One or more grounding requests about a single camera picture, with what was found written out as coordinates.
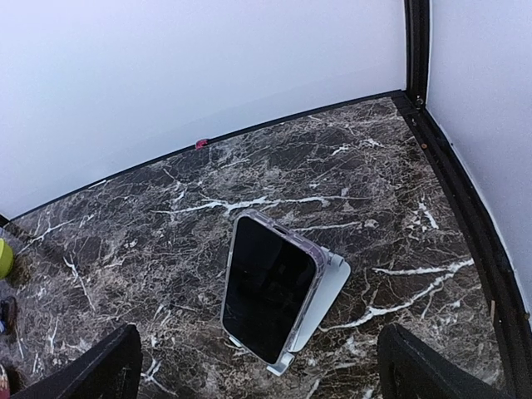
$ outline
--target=smartphone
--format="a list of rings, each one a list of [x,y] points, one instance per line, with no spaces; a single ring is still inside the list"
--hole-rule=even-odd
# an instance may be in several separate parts
[[[317,281],[323,251],[257,211],[235,221],[222,326],[251,353],[275,364],[297,332]]]

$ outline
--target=clear phone case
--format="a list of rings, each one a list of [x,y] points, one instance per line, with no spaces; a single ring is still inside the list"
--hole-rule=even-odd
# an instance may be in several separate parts
[[[307,296],[305,297],[305,300],[303,301],[303,305],[301,307],[301,310],[299,311],[298,316],[296,317],[295,323],[292,326],[292,329],[290,330],[290,334],[288,335],[288,338],[286,342],[283,345],[283,350],[281,351],[279,359],[283,357],[283,354],[288,352],[288,349],[291,347],[293,340],[298,335],[299,327],[301,326],[301,322],[305,316],[305,314],[308,311],[308,307],[313,299],[314,294],[316,293],[316,290],[318,288],[318,285],[320,281],[322,280],[323,274],[325,272],[326,262],[328,261],[328,257],[323,251],[322,247],[319,245],[313,243],[312,241],[304,238],[302,235],[297,234],[293,232],[290,229],[287,229],[286,227],[279,224],[274,219],[269,218],[265,214],[262,214],[258,212],[257,210],[248,209],[245,210],[243,213],[239,214],[239,216],[234,221],[234,229],[233,229],[233,238],[231,239],[231,248],[229,250],[229,257],[228,257],[228,263],[227,263],[227,271],[226,271],[226,277],[225,277],[225,288],[224,288],[224,300],[222,302],[222,313],[220,315],[220,321],[222,322],[222,328],[230,335],[230,333],[225,329],[223,324],[223,317],[224,317],[224,309],[225,309],[225,300],[227,295],[227,287],[229,283],[229,271],[231,267],[231,261],[233,259],[233,250],[234,250],[234,240],[236,237],[236,229],[238,222],[241,218],[246,217],[250,218],[258,223],[260,223],[262,226],[264,226],[266,229],[269,229],[273,231],[276,235],[279,237],[282,237],[284,240],[288,241],[289,243],[293,244],[294,246],[300,248],[303,252],[308,254],[315,262],[316,264],[316,273],[314,275],[314,279],[312,283],[310,284],[310,288],[308,289]],[[249,350],[247,347],[246,349],[253,353],[256,357],[258,357],[260,360],[264,361],[260,356]]]

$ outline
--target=marble surface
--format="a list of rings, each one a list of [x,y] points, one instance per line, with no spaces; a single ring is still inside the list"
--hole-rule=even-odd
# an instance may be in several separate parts
[[[262,210],[341,254],[352,276],[282,377],[219,325],[232,221]],[[102,182],[10,224],[0,361],[29,385],[122,323],[141,335],[139,397],[378,398],[376,342],[401,323],[498,387],[475,266],[414,137],[384,98],[234,137]]]

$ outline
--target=black edge strip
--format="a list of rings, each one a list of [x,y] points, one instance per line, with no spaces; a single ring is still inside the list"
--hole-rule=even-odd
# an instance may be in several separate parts
[[[335,109],[335,108],[340,108],[342,106],[351,106],[353,104],[358,104],[360,102],[364,102],[364,101],[368,101],[368,100],[376,100],[378,98],[391,97],[393,95],[396,95],[397,93],[401,93],[401,91],[400,90],[386,91],[384,93],[379,93],[379,94],[374,94],[374,95],[371,95],[371,96],[360,97],[360,98],[356,98],[354,100],[338,102],[338,103],[332,104],[330,106],[320,106],[319,108],[314,108],[314,109],[312,109],[310,111],[299,112],[297,114],[292,114],[290,116],[284,116],[282,118],[274,119],[272,121],[267,121],[267,122],[264,122],[264,123],[259,123],[258,125],[246,127],[244,129],[240,129],[239,131],[233,131],[231,133],[220,135],[220,136],[215,137],[214,139],[208,139],[208,141],[209,141],[209,144],[216,143],[218,141],[230,139],[231,137],[235,137],[237,135],[243,135],[245,133],[249,133],[250,131],[256,131],[258,129],[263,129],[265,127],[270,127],[270,126],[273,126],[273,125],[277,125],[278,123],[292,121],[294,119],[298,119],[298,118],[301,118],[303,116],[309,116],[309,115],[316,114],[316,113],[319,113],[319,112],[329,111],[329,110],[332,110],[332,109]],[[100,180],[95,181],[94,183],[90,183],[89,185],[84,185],[83,187],[81,187],[81,188],[79,188],[77,190],[70,191],[69,193],[66,193],[64,195],[61,195],[60,197],[57,197],[55,199],[52,199],[51,201],[46,202],[45,204],[38,205],[35,208],[30,209],[27,212],[24,212],[23,214],[20,214],[20,215],[16,216],[15,218],[12,219],[12,221],[17,221],[17,219],[19,219],[19,218],[21,218],[23,216],[26,216],[27,214],[30,214],[31,212],[34,212],[34,211],[36,211],[38,209],[41,209],[41,208],[44,208],[45,206],[48,206],[49,204],[53,204],[54,202],[56,202],[58,200],[62,200],[64,198],[68,197],[69,195],[74,195],[75,193],[78,193],[80,191],[83,191],[83,190],[86,190],[88,188],[91,188],[93,185],[98,185],[100,183],[105,182],[106,180],[115,179],[116,177],[118,177],[120,175],[124,175],[126,173],[130,173],[133,170],[137,170],[137,169],[142,168],[142,167],[147,166],[147,165],[152,165],[155,162],[159,162],[160,160],[165,160],[166,158],[170,158],[171,156],[178,155],[178,154],[180,154],[182,152],[189,151],[189,150],[194,150],[194,149],[195,149],[194,145],[189,145],[188,147],[182,148],[182,149],[177,150],[177,151],[170,152],[169,154],[165,154],[165,155],[159,156],[157,158],[154,158],[153,160],[148,160],[148,161],[143,162],[141,164],[132,166],[131,168],[121,170],[120,172],[117,172],[117,173],[115,173],[113,175],[107,176],[105,179],[100,179]]]
[[[405,0],[406,95],[420,108],[429,77],[430,0]]]
[[[0,214],[0,228],[9,223],[9,219]]]
[[[510,261],[490,215],[449,141],[426,110],[430,55],[430,0],[405,0],[406,91],[392,96],[425,151],[464,233],[491,309],[506,388],[532,397],[532,332]]]
[[[532,397],[529,314],[491,217],[430,113],[416,109],[406,93],[394,95],[392,99],[424,150],[451,204],[475,260],[489,308],[495,301],[493,326],[505,370],[506,389],[517,398],[529,399]]]

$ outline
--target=black object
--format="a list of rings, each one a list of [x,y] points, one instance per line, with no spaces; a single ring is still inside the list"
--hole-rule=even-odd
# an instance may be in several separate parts
[[[405,0],[407,87],[392,99],[431,164],[479,273],[507,389],[532,398],[532,332],[508,255],[493,221],[440,127],[425,107],[429,71],[429,0]]]
[[[248,217],[236,227],[222,324],[269,364],[277,362],[316,274],[302,249]]]
[[[406,95],[421,108],[429,78],[430,0],[405,0],[405,14]]]
[[[9,219],[0,214],[0,228],[9,223]]]
[[[59,372],[12,399],[134,399],[142,353],[134,325],[123,325]]]
[[[377,356],[384,399],[511,399],[448,362],[399,324],[381,330]]]

